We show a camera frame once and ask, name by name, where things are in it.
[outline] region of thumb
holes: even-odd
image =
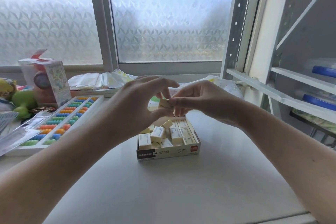
[[[199,109],[200,103],[199,97],[172,97],[169,99],[170,105],[188,109]]]
[[[168,108],[158,108],[152,112],[150,112],[150,119],[151,119],[151,124],[158,120],[161,117],[168,116],[168,117],[173,117],[173,110],[168,109]]]

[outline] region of patterned glass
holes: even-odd
[[[121,62],[222,60],[231,0],[112,0]]]
[[[102,64],[92,0],[0,0],[0,66],[41,48],[66,65]]]

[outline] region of person's right arm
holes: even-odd
[[[334,150],[209,81],[182,88],[170,99],[170,104],[175,106],[176,116],[196,109],[240,128],[320,223],[336,223]]]

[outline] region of white tabletop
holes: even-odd
[[[187,116],[200,155],[138,162],[131,138],[101,158],[44,223],[237,224],[306,212],[242,131],[200,112]],[[0,171],[23,159],[2,158]]]

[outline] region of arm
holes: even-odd
[[[155,120],[172,116],[169,109],[147,109],[162,92],[170,98],[172,80],[142,77],[127,83],[99,109],[92,123],[17,164],[0,177],[2,223],[42,223],[71,186],[105,153],[137,135]]]
[[[180,90],[175,115],[191,109],[243,130],[320,223],[336,223],[336,152],[211,82]]]

